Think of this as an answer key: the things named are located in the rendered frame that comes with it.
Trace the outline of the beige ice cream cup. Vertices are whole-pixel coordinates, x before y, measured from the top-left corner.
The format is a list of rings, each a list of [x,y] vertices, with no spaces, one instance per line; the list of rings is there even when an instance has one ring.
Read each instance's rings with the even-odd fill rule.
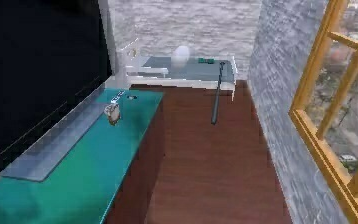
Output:
[[[118,104],[109,104],[104,108],[104,114],[111,125],[115,125],[120,119],[120,106]]]

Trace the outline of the white remote control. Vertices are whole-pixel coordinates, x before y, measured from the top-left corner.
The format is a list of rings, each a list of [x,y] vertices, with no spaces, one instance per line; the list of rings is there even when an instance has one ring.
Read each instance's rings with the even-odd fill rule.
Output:
[[[119,92],[117,93],[117,95],[114,96],[114,97],[110,100],[110,103],[112,103],[112,104],[117,103],[117,101],[122,97],[122,95],[123,95],[124,93],[125,93],[124,90],[119,91]]]

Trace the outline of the teal top wooden cabinet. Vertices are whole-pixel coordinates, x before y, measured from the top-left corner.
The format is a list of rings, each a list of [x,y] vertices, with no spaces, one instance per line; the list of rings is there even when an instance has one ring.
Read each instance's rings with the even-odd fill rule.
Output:
[[[0,224],[103,223],[163,97],[124,90],[115,103],[120,119],[111,125],[104,108],[119,91],[103,90],[1,173]]]

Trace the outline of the black television set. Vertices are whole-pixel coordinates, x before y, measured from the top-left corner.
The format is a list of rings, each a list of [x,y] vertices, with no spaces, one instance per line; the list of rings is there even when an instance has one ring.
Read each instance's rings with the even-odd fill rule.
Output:
[[[0,175],[110,74],[99,0],[0,0]]]

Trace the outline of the yellow frame window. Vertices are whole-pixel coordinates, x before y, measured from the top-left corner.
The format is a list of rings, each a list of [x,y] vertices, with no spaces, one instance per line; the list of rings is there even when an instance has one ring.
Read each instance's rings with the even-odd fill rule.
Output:
[[[353,176],[346,173],[325,140],[328,129],[332,126],[335,116],[338,115],[339,109],[358,75],[358,40],[338,31],[340,20],[348,4],[349,0],[328,0],[319,30],[293,97],[289,116],[347,220],[350,224],[358,224],[358,171]],[[316,84],[325,53],[334,41],[349,47],[354,51],[354,54],[323,120],[319,125],[314,125],[306,112],[306,107]]]

